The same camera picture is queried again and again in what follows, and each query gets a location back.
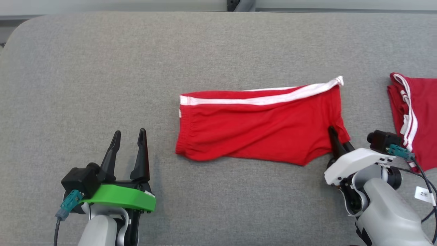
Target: red shorts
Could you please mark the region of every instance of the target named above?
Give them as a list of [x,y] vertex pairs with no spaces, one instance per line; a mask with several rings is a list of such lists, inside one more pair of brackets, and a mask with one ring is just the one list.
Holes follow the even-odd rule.
[[424,171],[437,167],[437,79],[390,74],[388,97],[396,132]]
[[343,78],[299,87],[198,91],[180,96],[176,154],[196,161],[221,156],[306,165],[331,152],[328,127],[342,143]]

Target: gray cushion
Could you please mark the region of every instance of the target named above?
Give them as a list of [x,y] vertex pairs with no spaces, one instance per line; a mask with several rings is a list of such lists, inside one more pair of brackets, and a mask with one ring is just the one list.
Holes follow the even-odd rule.
[[[0,56],[0,244],[51,245],[62,177],[100,163],[121,130],[115,174],[128,178],[144,127],[157,207],[142,216],[140,245],[363,245],[341,193],[324,183],[328,155],[306,167],[176,156],[178,95],[343,75],[345,126],[367,148],[369,132],[394,131],[389,74],[437,77],[435,22],[431,14],[107,12],[23,23]],[[437,183],[436,170],[427,173]],[[405,174],[399,192],[423,217],[431,205],[413,198],[416,185],[424,182]],[[424,224],[430,237],[433,220]],[[71,215],[59,242],[78,243],[86,222]]]

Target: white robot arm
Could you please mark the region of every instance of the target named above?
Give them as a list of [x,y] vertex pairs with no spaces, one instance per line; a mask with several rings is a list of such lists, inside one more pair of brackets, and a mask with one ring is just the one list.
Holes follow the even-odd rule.
[[417,213],[395,191],[402,182],[396,167],[386,163],[395,156],[388,153],[400,139],[375,131],[368,137],[372,149],[354,149],[338,141],[329,129],[334,158],[325,171],[326,183],[343,194],[345,207],[356,218],[357,234],[368,246],[431,246]]

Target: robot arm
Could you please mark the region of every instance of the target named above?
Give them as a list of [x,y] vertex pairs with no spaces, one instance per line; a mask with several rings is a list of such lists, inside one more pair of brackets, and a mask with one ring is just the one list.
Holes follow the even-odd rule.
[[399,170],[386,165],[395,158],[390,146],[400,145],[400,138],[377,130],[368,137],[371,149],[355,150],[349,142],[341,144],[333,128],[329,135],[334,157],[325,180],[342,192],[363,241],[368,246],[432,245],[417,213],[395,191],[402,182]]
[[358,218],[357,234],[367,245],[431,246],[420,217],[385,181],[372,178],[364,184],[369,206]]
[[[66,190],[64,199],[69,193],[81,194],[72,212],[87,214],[89,218],[79,246],[137,246],[139,218],[144,212],[155,210],[156,198],[148,183],[146,130],[142,128],[139,133],[139,150],[131,180],[116,181],[114,176],[120,139],[121,133],[116,131],[100,167],[90,163],[86,168],[73,168],[61,181]],[[57,244],[56,233],[54,244]]]

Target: sticker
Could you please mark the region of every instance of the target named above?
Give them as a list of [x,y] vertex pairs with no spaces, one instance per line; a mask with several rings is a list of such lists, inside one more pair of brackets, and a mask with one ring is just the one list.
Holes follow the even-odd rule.
[[146,193],[147,195],[151,196],[151,197],[155,197],[155,195],[153,195],[152,193],[150,193],[149,191],[145,190],[144,193]]
[[422,188],[420,186],[416,186],[416,193],[414,193],[414,198],[429,202],[433,206],[436,205],[436,202],[434,200],[434,195],[428,191],[426,188]]

